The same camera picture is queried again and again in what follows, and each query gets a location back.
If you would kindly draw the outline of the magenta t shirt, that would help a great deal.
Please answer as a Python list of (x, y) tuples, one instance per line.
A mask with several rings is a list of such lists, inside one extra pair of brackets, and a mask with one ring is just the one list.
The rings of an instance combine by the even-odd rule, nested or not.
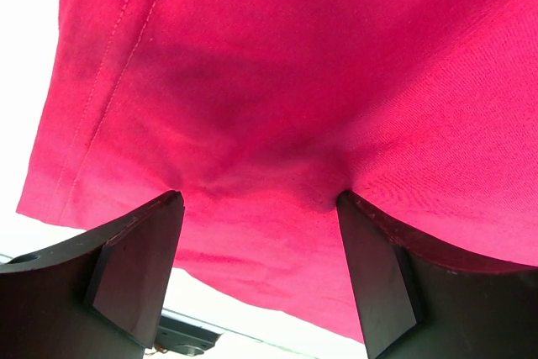
[(537, 263), (537, 0), (60, 0), (18, 212), (90, 229), (182, 193), (176, 263), (361, 338), (351, 190)]

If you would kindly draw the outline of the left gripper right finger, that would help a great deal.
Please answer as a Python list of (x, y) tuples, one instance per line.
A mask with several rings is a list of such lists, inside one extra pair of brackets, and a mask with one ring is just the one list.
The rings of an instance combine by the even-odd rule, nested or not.
[(537, 270), (464, 250), (346, 191), (337, 214), (370, 358), (534, 358)]

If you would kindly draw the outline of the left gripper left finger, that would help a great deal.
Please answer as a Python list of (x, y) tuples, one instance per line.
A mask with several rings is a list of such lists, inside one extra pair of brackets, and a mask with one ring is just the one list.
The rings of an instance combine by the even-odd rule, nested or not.
[(1, 265), (3, 358), (141, 358), (156, 338), (182, 228), (168, 191)]

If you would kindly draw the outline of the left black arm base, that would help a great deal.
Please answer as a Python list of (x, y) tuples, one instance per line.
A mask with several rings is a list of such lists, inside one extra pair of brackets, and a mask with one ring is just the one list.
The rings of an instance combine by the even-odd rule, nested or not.
[(150, 350), (198, 356), (213, 349), (224, 329), (192, 316), (163, 309)]

